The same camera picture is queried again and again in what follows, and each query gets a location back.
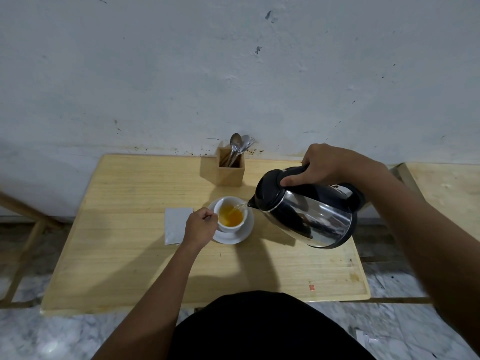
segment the black kettle lid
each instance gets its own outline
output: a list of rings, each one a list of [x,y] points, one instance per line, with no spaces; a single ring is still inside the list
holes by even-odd
[[[285,195],[286,189],[280,186],[281,172],[280,169],[270,170],[258,182],[255,189],[255,204],[261,211],[270,211],[275,208]]]

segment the person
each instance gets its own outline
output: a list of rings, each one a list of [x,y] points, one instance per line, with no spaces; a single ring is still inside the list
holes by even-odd
[[[302,164],[309,164],[304,173],[280,184],[348,182],[359,188],[387,224],[437,311],[480,354],[480,242],[411,193],[382,163],[357,152],[313,144]],[[245,358],[256,353],[373,359],[335,322],[284,293],[222,296],[176,327],[190,269],[212,240],[217,221],[205,207],[190,215],[182,244],[94,360],[203,354]]]

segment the orange liquid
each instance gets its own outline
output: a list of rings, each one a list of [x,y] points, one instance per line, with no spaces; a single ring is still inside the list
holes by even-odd
[[[243,221],[243,213],[233,205],[225,203],[218,210],[218,221],[231,228],[240,225]]]

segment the wooden box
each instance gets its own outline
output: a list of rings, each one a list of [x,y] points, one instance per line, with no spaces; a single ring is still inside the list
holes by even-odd
[[[220,166],[220,162],[230,155],[230,147],[217,148],[216,150],[216,185],[226,187],[240,187],[245,172],[245,154],[235,159],[230,168]]]

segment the forearm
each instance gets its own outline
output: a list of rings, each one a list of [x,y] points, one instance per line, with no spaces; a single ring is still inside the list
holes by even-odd
[[[386,222],[442,315],[472,344],[480,320],[480,242],[386,168],[373,169],[355,184]]]
[[[94,360],[166,358],[198,250],[180,245],[160,276],[100,347]]]

